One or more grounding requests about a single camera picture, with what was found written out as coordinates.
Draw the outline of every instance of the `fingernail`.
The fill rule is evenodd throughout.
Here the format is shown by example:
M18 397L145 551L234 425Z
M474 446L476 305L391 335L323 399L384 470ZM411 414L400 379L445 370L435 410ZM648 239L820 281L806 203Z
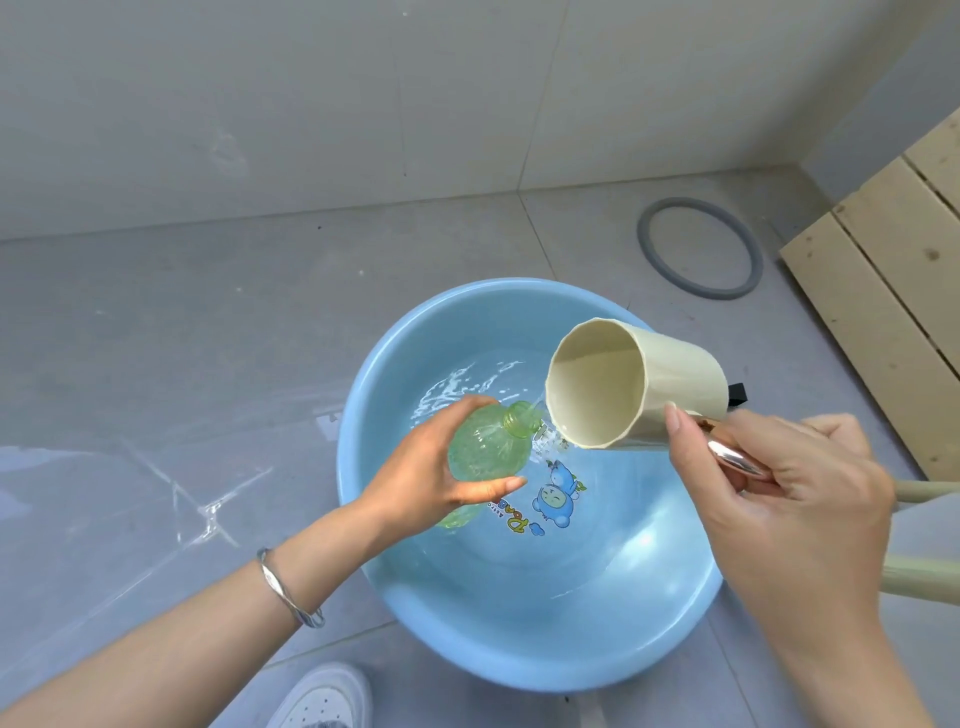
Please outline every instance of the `fingernail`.
M677 414L677 405L669 401L663 406L663 417L666 419L666 431L671 435L680 429L680 416Z

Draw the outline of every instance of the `white sneaker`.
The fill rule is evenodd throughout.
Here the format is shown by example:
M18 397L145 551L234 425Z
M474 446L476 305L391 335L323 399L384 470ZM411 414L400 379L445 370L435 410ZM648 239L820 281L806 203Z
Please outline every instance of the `white sneaker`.
M306 673L267 728L372 728L373 696L363 672L327 663Z

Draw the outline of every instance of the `hand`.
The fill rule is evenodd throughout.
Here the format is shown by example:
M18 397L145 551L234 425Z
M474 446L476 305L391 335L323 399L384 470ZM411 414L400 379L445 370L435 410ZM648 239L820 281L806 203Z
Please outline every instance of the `hand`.
M734 412L720 436L766 464L777 486L741 496L700 428L676 407L670 456L707 530L720 570L776 651L820 659L877 634L893 481L870 459L850 416L804 425Z
M414 427L364 490L358 503L378 514L387 546L425 531L455 508L500 500L527 482L513 475L467 483L450 474L446 451L453 434L470 413L488 404L496 400L467 395Z

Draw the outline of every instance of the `silver bangle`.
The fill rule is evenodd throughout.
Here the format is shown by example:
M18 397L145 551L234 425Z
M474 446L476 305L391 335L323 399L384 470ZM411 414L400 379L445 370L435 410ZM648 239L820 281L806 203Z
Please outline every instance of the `silver bangle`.
M280 580L276 578L276 574L270 571L270 567L267 566L268 553L270 553L268 548L261 548L256 552L256 558L260 560L260 568L263 570L263 578L267 580L267 584L271 589L274 590L276 595L283 599L283 602L290 607L290 611L294 613L294 617L300 621L300 624L313 629L320 629L323 627L325 619L324 613L321 612L320 609L311 615L309 612L304 612L300 607L294 604L293 599L287 596L287 592L283 588L283 585L280 584Z

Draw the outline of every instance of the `wooden pallet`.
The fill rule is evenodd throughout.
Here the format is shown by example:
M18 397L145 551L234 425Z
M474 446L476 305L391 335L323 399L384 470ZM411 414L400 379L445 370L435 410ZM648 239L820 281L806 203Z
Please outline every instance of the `wooden pallet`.
M783 260L931 480L960 480L960 111Z

